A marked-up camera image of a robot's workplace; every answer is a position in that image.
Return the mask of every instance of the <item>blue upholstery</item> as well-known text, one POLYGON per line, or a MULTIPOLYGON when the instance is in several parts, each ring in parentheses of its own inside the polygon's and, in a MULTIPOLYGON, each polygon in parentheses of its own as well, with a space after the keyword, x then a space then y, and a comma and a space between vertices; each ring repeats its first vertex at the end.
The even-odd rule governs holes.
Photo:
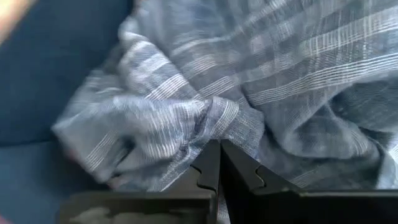
POLYGON ((0 45, 0 215, 53 224, 71 194, 104 189, 68 162, 50 126, 117 42, 132 0, 36 0, 0 45))

